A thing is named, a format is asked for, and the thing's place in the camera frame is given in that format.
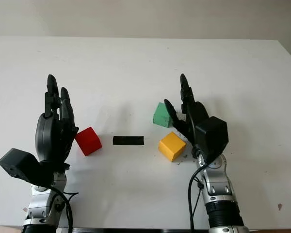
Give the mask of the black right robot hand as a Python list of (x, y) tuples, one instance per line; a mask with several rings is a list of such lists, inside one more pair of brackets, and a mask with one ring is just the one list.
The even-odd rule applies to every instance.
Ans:
[(188, 81), (184, 74), (180, 76), (180, 96), (182, 100), (181, 110), (186, 115), (185, 120), (180, 120), (177, 113), (169, 100), (164, 99), (164, 104), (169, 116), (172, 119), (172, 125), (176, 128), (188, 141), (194, 146), (196, 142), (195, 127), (203, 120), (209, 118), (204, 105), (194, 100), (192, 88), (189, 86)]

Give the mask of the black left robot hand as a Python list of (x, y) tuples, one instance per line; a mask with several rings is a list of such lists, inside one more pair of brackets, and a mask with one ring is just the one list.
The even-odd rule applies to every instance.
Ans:
[(68, 90), (58, 90), (56, 79), (49, 74), (45, 93), (45, 112), (38, 119), (35, 147), (40, 164), (51, 171), (64, 172), (65, 163), (79, 128), (75, 126)]

